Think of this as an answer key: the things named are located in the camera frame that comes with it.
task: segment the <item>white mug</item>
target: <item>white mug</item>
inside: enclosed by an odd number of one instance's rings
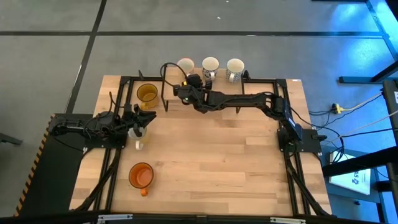
[[[190,75],[195,68],[195,63],[193,63],[193,60],[191,60],[190,58],[181,58],[177,62],[177,65],[182,68],[186,75]]]
[[[218,66],[220,63],[217,58],[207,57],[201,63],[201,72],[206,78],[214,80],[218,72]]]
[[[226,68],[226,79],[231,83],[236,83],[241,79],[244,63],[240,59],[233,58],[227,62]]]
[[[147,128],[139,128],[139,131],[142,133],[141,137],[137,137],[136,133],[132,128],[130,128],[128,132],[129,137],[135,140],[135,145],[137,150],[141,150],[144,147],[144,143],[146,143],[146,140],[148,138]]]

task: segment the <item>small orange object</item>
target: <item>small orange object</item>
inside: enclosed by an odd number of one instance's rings
[[[130,170],[130,184],[137,189],[141,189],[141,196],[143,197],[148,195],[148,188],[153,180],[154,170],[148,163],[137,163]]]

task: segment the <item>white cup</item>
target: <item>white cup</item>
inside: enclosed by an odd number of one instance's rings
[[[177,62],[177,65],[182,68],[186,75],[190,75],[195,68],[195,63],[193,63],[193,60],[191,60],[190,58],[181,58]]]
[[[233,58],[227,62],[226,68],[226,79],[231,83],[236,83],[241,79],[244,63],[240,59]]]
[[[137,137],[136,133],[132,128],[129,129],[129,137],[135,140],[135,145],[137,150],[141,150],[144,147],[144,143],[148,137],[147,128],[139,128],[139,131],[142,133],[141,137]]]
[[[201,63],[201,72],[206,78],[214,80],[218,72],[218,66],[220,63],[217,58],[207,57]]]

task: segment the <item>wooden tabletop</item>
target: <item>wooden tabletop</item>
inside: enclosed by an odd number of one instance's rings
[[[168,68],[167,80],[177,84],[183,81],[183,76],[176,68]],[[120,76],[104,76],[95,114],[109,110],[108,93],[111,91],[116,97],[119,81]],[[144,83],[148,82],[134,82],[132,105],[140,103],[136,91]],[[160,92],[161,82],[150,83]],[[287,80],[287,85],[292,107],[309,121],[301,81]],[[246,94],[273,91],[271,84],[246,83],[244,87]],[[242,93],[240,83],[226,81],[223,69],[213,82],[213,90]],[[169,100],[169,111],[165,112],[161,100],[153,109],[157,117],[147,127],[149,143],[137,151],[134,142],[128,139],[122,150],[113,212],[292,215],[286,169],[276,135],[277,121],[255,108],[242,108],[239,114],[235,108],[201,114],[192,105],[181,104],[167,85],[164,98]],[[310,128],[296,116],[294,119],[304,128]],[[331,212],[319,160],[311,153],[300,155],[308,189]],[[103,157],[104,149],[94,149],[82,160],[70,208],[79,206],[97,184]],[[139,189],[128,181],[131,167],[138,162],[150,164],[155,171],[155,181],[147,197],[141,197]],[[295,189],[298,208],[303,213],[300,191],[297,186]]]

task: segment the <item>wooden table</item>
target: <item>wooden table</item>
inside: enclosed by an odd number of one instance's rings
[[[177,84],[183,76],[176,68],[168,68],[167,80]],[[95,114],[109,109],[108,92],[116,97],[119,81],[120,76],[104,76]],[[134,82],[132,105],[140,103],[136,91],[144,83],[147,82]],[[161,82],[151,83],[161,90]],[[292,107],[309,121],[301,81],[287,80],[287,84]],[[244,87],[246,94],[273,91],[271,84],[247,83]],[[223,69],[213,82],[213,90],[242,93],[240,83],[226,81]],[[255,108],[242,108],[239,114],[235,108],[201,114],[192,105],[181,104],[167,85],[164,98],[169,100],[169,111],[165,112],[161,100],[153,109],[157,117],[147,127],[150,143],[137,151],[128,139],[122,150],[113,212],[292,215],[286,169],[276,135],[277,121]],[[294,119],[310,128],[297,117]],[[308,189],[331,212],[319,160],[311,153],[300,155]],[[104,149],[94,149],[82,160],[70,208],[79,206],[97,184],[103,157]],[[141,197],[128,181],[131,167],[138,162],[149,163],[155,170],[155,182],[147,197]],[[297,186],[295,189],[299,211],[303,213],[300,191]],[[107,192],[108,186],[104,188],[101,208]]]

